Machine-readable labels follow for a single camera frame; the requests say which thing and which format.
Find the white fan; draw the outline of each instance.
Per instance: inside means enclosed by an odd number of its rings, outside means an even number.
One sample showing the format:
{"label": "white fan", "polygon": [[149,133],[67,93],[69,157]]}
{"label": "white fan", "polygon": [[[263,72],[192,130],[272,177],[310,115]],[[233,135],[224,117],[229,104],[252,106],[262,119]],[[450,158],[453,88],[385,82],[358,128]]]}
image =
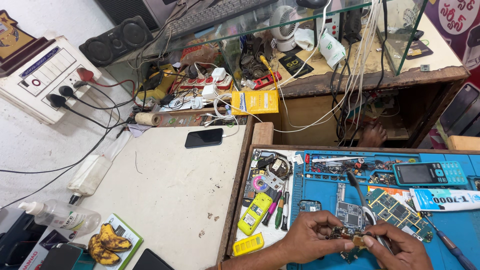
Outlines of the white fan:
{"label": "white fan", "polygon": [[[279,25],[291,21],[291,16],[295,15],[295,10],[290,6],[279,6],[270,17],[270,25]],[[282,25],[270,29],[274,38],[276,38],[276,48],[279,51],[289,51],[297,46],[293,34],[300,23]]]}

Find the yellow phone case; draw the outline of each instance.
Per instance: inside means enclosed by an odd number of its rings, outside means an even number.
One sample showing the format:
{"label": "yellow phone case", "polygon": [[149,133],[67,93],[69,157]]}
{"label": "yellow phone case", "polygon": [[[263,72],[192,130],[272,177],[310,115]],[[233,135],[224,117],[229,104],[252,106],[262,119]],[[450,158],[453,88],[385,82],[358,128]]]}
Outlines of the yellow phone case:
{"label": "yellow phone case", "polygon": [[247,211],[239,220],[238,228],[246,235],[250,235],[255,231],[273,200],[265,193],[258,193],[253,202],[248,206]]}
{"label": "yellow phone case", "polygon": [[249,252],[259,250],[264,246],[262,233],[257,233],[233,244],[233,255],[240,256]]}

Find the banana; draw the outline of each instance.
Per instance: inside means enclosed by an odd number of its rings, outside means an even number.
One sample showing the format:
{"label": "banana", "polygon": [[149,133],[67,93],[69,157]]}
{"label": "banana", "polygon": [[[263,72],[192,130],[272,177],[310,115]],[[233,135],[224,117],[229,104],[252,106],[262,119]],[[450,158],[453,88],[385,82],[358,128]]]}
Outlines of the banana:
{"label": "banana", "polygon": [[88,252],[99,264],[112,265],[120,261],[120,257],[118,257],[117,254],[102,245],[99,234],[94,234],[92,238],[90,238],[88,242]]}
{"label": "banana", "polygon": [[109,223],[102,224],[100,228],[100,242],[111,251],[125,251],[132,246],[127,238],[116,235]]}

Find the trophy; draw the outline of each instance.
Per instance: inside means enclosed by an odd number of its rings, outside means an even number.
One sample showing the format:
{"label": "trophy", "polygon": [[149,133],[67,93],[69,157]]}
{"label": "trophy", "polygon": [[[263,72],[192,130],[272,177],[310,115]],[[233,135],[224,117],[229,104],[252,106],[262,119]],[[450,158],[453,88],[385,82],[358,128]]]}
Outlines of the trophy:
{"label": "trophy", "polygon": [[18,29],[17,24],[5,10],[0,11],[0,78],[12,74],[55,42],[34,38]]}

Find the bare foot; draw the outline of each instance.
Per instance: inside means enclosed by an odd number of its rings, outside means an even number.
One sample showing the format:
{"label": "bare foot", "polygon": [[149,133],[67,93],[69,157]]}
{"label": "bare foot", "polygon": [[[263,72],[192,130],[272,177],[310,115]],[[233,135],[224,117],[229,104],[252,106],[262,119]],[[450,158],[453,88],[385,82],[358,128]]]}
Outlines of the bare foot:
{"label": "bare foot", "polygon": [[363,129],[357,147],[380,147],[387,138],[387,131],[380,122],[368,123]]}

